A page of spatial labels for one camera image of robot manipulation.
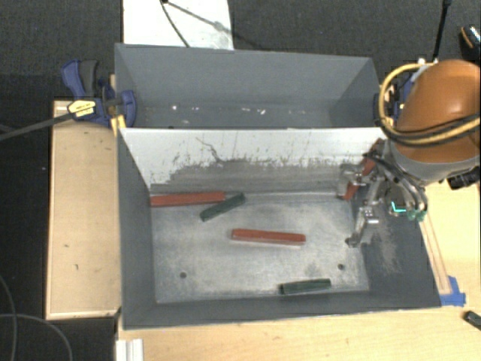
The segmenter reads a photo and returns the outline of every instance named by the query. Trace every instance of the wire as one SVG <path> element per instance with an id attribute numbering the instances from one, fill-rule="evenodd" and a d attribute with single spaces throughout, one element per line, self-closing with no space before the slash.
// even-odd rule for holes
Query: wire
<path id="1" fill-rule="evenodd" d="M 175 31 L 179 39 L 183 42 L 183 44 L 187 47 L 190 48 L 189 43 L 187 43 L 187 40 L 182 36 L 180 33 L 179 29 L 177 26 L 174 24 L 174 21 L 171 19 L 171 15 L 168 14 L 167 9 L 165 8 L 164 2 L 162 0 L 159 0 L 160 6 L 162 7 L 162 10 L 164 11 L 165 17 L 167 17 L 168 22 L 171 24 L 172 29 Z"/>
<path id="2" fill-rule="evenodd" d="M 394 79 L 397 75 L 401 74 L 402 72 L 418 69 L 423 66 L 431 66 L 433 63 L 426 63 L 426 64 L 419 64 L 419 63 L 411 63 L 402 65 L 399 68 L 396 68 L 392 71 L 386 79 L 383 81 L 383 84 L 380 88 L 380 94 L 378 98 L 378 105 L 377 111 L 379 114 L 379 120 L 381 122 L 381 128 L 383 132 L 396 142 L 408 146 L 431 146 L 434 144 L 442 144 L 452 141 L 456 138 L 463 137 L 471 132 L 476 131 L 479 128 L 479 114 L 475 114 L 476 118 L 469 121 L 459 120 L 457 126 L 448 126 L 444 129 L 441 129 L 437 132 L 430 132 L 430 133 L 419 133 L 419 132 L 401 132 L 395 129 L 393 126 L 389 124 L 388 117 L 386 116 L 386 111 L 384 108 L 384 95 L 386 90 L 391 83 L 391 80 Z"/>
<path id="3" fill-rule="evenodd" d="M 53 323 L 48 322 L 47 320 L 44 320 L 43 318 L 39 318 L 36 316 L 30 316 L 28 314 L 0 314 L 0 318 L 9 318 L 16 316 L 18 318 L 23 318 L 24 320 L 31 320 L 31 321 L 36 321 L 39 323 L 43 323 L 44 325 L 50 327 L 55 333 L 59 335 L 59 337 L 62 339 L 63 343 L 65 344 L 65 347 L 67 348 L 68 351 L 68 359 L 70 361 L 74 361 L 74 354 L 72 352 L 72 346 L 70 345 L 70 342 L 68 341 L 68 338 L 63 334 L 62 330 L 60 330 L 58 327 L 53 325 Z"/>
<path id="4" fill-rule="evenodd" d="M 5 290 L 5 293 L 7 294 L 8 302 L 10 303 L 10 310 L 12 312 L 11 314 L 9 314 L 9 316 L 12 317 L 12 324 L 14 326 L 14 338 L 12 339 L 12 351 L 11 351 L 10 360 L 15 361 L 15 355 L 17 353 L 17 341 L 18 341 L 17 310 L 15 309 L 14 298 L 12 297 L 12 293 L 10 292 L 10 289 L 8 289 L 8 285 L 1 275 L 0 275 L 0 284 L 2 284 Z"/>
<path id="5" fill-rule="evenodd" d="M 43 318 L 35 317 L 35 316 L 30 316 L 28 314 L 18 314 L 17 310 L 15 308 L 15 303 L 14 303 L 14 298 L 12 297 L 12 293 L 10 289 L 8 288 L 7 283 L 5 282 L 5 279 L 0 275 L 0 284 L 2 284 L 5 293 L 7 294 L 8 302 L 10 303 L 10 309 L 11 313 L 10 314 L 0 314 L 0 319 L 2 318 L 12 318 L 12 323 L 14 325 L 14 337 L 12 339 L 12 351 L 11 351 L 11 356 L 10 360 L 15 361 L 15 357 L 17 354 L 17 342 L 18 342 L 18 318 L 23 318 L 24 320 L 32 320 L 32 321 L 37 321 L 39 323 L 43 323 L 44 325 L 49 326 L 55 333 L 57 333 L 62 341 L 65 344 L 65 347 L 67 348 L 68 351 L 68 359 L 70 361 L 74 361 L 74 354 L 72 352 L 72 346 L 70 345 L 70 342 L 68 341 L 67 337 L 65 337 L 65 334 L 63 334 L 62 330 L 60 330 L 58 327 L 53 325 L 53 323 L 50 323 Z"/>

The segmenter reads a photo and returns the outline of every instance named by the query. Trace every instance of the blue tape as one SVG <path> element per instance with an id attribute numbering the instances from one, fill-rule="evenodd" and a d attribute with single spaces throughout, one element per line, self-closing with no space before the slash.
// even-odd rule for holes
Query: blue tape
<path id="1" fill-rule="evenodd" d="M 440 295 L 442 306 L 464 306 L 466 304 L 466 293 L 459 291 L 458 281 L 456 278 L 448 275 L 449 283 L 451 284 L 451 294 Z"/>

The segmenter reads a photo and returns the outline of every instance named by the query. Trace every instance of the black cable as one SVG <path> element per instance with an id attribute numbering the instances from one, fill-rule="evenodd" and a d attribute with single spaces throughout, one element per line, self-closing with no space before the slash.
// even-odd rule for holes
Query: black cable
<path id="1" fill-rule="evenodd" d="M 415 141 L 416 140 L 415 138 L 412 138 L 412 139 L 411 138 L 403 138 L 403 137 L 399 137 L 397 135 L 394 135 L 390 131 L 388 131 L 386 128 L 384 128 L 383 126 L 381 126 L 381 129 L 384 132 L 384 134 L 386 134 L 386 136 L 389 139 L 391 139 L 392 141 L 394 141 L 395 143 L 402 144 L 403 146 L 407 146 L 407 147 L 426 148 L 426 147 L 432 147 L 432 146 L 439 146 L 439 145 L 442 145 L 442 144 L 449 143 L 451 141 L 455 141 L 455 140 L 464 138 L 465 136 L 468 136 L 469 134 L 472 134 L 473 132 L 479 130 L 479 125 L 473 127 L 472 129 L 469 129 L 465 132 L 462 132 L 461 134 L 453 135 L 449 138 L 443 139 L 442 141 L 432 141 L 430 143 L 424 143 L 424 144 L 413 143 L 412 140 Z"/>
<path id="2" fill-rule="evenodd" d="M 33 321 L 37 321 L 39 323 L 43 323 L 44 325 L 47 325 L 50 328 L 52 328 L 52 330 L 55 331 L 60 336 L 60 338 L 63 340 L 63 342 L 65 344 L 65 347 L 67 348 L 67 351 L 68 351 L 68 359 L 70 361 L 73 361 L 74 360 L 74 354 L 72 352 L 72 347 L 71 347 L 70 342 L 68 341 L 67 337 L 65 337 L 65 334 L 63 334 L 63 332 L 58 327 L 56 327 L 52 323 L 44 320 L 43 318 L 31 316 L 31 315 L 28 315 L 28 314 L 18 314 L 17 310 L 15 308 L 15 303 L 14 303 L 14 298 L 12 296 L 12 293 L 11 293 L 10 289 L 8 288 L 8 285 L 5 282 L 5 279 L 1 275 L 0 275 L 0 284 L 2 284 L 2 286 L 5 290 L 5 293 L 7 294 L 7 298 L 8 298 L 8 301 L 10 303 L 10 309 L 11 309 L 10 314 L 0 314 L 0 319 L 2 319 L 2 318 L 12 318 L 12 322 L 13 322 L 13 325 L 14 325 L 14 338 L 12 340 L 12 351 L 11 351 L 10 360 L 15 361 L 15 357 L 16 357 L 16 354 L 17 354 L 17 342 L 18 342 L 18 318 L 23 318 L 25 320 L 33 320 Z"/>
<path id="3" fill-rule="evenodd" d="M 0 284 L 2 284 L 5 292 L 7 293 L 8 302 L 10 303 L 10 310 L 12 317 L 12 324 L 14 329 L 14 338 L 12 339 L 12 351 L 10 356 L 10 361 L 15 361 L 15 355 L 17 353 L 17 341 L 18 341 L 18 319 L 17 319 L 17 310 L 15 309 L 14 298 L 12 297 L 12 293 L 10 289 L 8 289 L 8 285 L 0 275 Z"/>
<path id="4" fill-rule="evenodd" d="M 0 314 L 0 319 L 1 318 L 10 318 L 13 317 L 13 314 Z M 31 320 L 31 321 L 36 321 L 39 323 L 43 323 L 44 325 L 50 327 L 55 333 L 59 335 L 59 337 L 62 339 L 63 343 L 65 344 L 65 347 L 67 348 L 68 351 L 68 359 L 69 361 L 74 361 L 74 354 L 72 352 L 72 346 L 70 345 L 70 342 L 68 341 L 68 338 L 63 334 L 62 330 L 60 330 L 57 326 L 53 325 L 53 323 L 48 322 L 47 320 L 44 320 L 43 318 L 39 318 L 36 316 L 31 316 L 28 314 L 15 314 L 16 317 L 18 318 L 23 318 L 24 320 Z"/>
<path id="5" fill-rule="evenodd" d="M 448 13 L 448 8 L 450 5 L 451 5 L 451 0 L 443 0 L 443 10 L 441 11 L 439 26 L 437 27 L 436 44 L 434 45 L 432 61 L 434 61 L 439 55 L 441 38 L 443 37 L 444 23 L 446 22 L 446 15 Z"/>
<path id="6" fill-rule="evenodd" d="M 167 17 L 168 22 L 171 24 L 172 29 L 175 31 L 179 39 L 183 42 L 183 44 L 187 47 L 190 48 L 189 43 L 187 43 L 187 40 L 182 36 L 180 33 L 179 29 L 177 26 L 174 24 L 174 22 L 171 19 L 171 15 L 168 14 L 167 9 L 165 9 L 164 2 L 162 0 L 159 0 L 160 6 L 162 7 L 162 10 L 164 11 L 165 17 Z"/>
<path id="7" fill-rule="evenodd" d="M 445 144 L 445 143 L 449 143 L 451 141 L 454 141 L 456 139 L 460 139 L 460 138 L 463 138 L 464 136 L 467 136 L 473 132 L 475 132 L 476 130 L 479 129 L 479 126 L 475 126 L 473 127 L 472 129 L 469 129 L 461 134 L 458 134 L 458 135 L 453 135 L 449 138 L 445 138 L 443 139 L 442 141 L 434 141 L 434 142 L 431 142 L 431 143 L 424 143 L 424 144 L 417 144 L 417 143 L 413 143 L 413 142 L 410 142 L 410 141 L 415 141 L 417 139 L 420 139 L 420 138 L 429 138 L 431 136 L 435 136 L 435 135 L 439 135 L 440 133 L 443 133 L 443 132 L 447 132 L 447 131 L 450 131 L 454 128 L 457 128 L 459 126 L 463 126 L 464 124 L 466 123 L 469 123 L 471 120 L 474 120 L 476 119 L 477 117 L 479 117 L 479 112 L 475 113 L 475 114 L 472 114 L 472 115 L 469 115 L 467 117 L 464 117 L 464 118 L 461 118 L 459 120 L 450 120 L 449 122 L 446 122 L 446 123 L 441 123 L 440 125 L 436 125 L 436 126 L 431 126 L 431 127 L 428 127 L 426 129 L 421 129 L 421 130 L 416 130 L 416 131 L 412 131 L 412 133 L 417 133 L 417 132 L 423 132 L 425 130 L 429 130 L 429 129 L 433 129 L 433 128 L 437 128 L 439 126 L 444 126 L 442 129 L 437 129 L 436 131 L 433 131 L 433 132 L 425 132 L 421 135 L 403 135 L 403 136 L 399 136 L 399 135 L 395 135 L 393 134 L 392 132 L 390 132 L 382 123 L 379 124 L 379 127 L 382 129 L 382 131 L 384 132 L 384 134 L 391 140 L 395 141 L 396 143 L 399 143 L 399 144 L 402 144 L 403 146 L 408 146 L 408 147 L 431 147 L 431 146 L 437 146 L 437 145 L 440 145 L 440 144 Z M 374 119 L 379 119 L 380 118 L 380 114 L 379 114 L 379 108 L 374 105 Z"/>
<path id="8" fill-rule="evenodd" d="M 72 118 L 72 115 L 70 113 L 67 113 L 59 117 L 54 117 L 52 119 L 44 120 L 43 122 L 39 122 L 27 127 L 23 127 L 21 129 L 16 129 L 14 131 L 7 132 L 6 134 L 0 135 L 0 141 L 6 141 L 7 139 L 13 138 L 15 136 L 28 134 L 29 132 L 36 131 L 38 129 L 44 129 L 46 127 L 55 126 L 56 124 L 65 122 L 66 120 L 70 120 L 71 118 Z"/>

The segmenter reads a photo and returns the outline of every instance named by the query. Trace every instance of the blue clamp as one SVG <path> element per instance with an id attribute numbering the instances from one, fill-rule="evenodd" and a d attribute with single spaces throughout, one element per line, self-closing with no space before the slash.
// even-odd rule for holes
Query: blue clamp
<path id="1" fill-rule="evenodd" d="M 88 99 L 95 102 L 93 114 L 81 118 L 74 117 L 75 120 L 86 120 L 97 123 L 101 126 L 110 127 L 110 115 L 107 109 L 110 106 L 123 106 L 123 115 L 126 119 L 127 127 L 132 127 L 137 114 L 137 102 L 131 90 L 121 92 L 120 98 L 115 99 L 115 91 L 106 80 L 95 82 L 95 70 L 97 69 L 96 60 L 80 61 L 77 59 L 66 62 L 61 69 L 64 85 L 70 89 L 75 100 Z"/>
<path id="2" fill-rule="evenodd" d="M 466 293 L 459 291 L 458 281 L 456 278 L 448 275 L 449 284 L 451 285 L 451 294 L 440 295 L 442 306 L 464 306 L 466 303 Z"/>

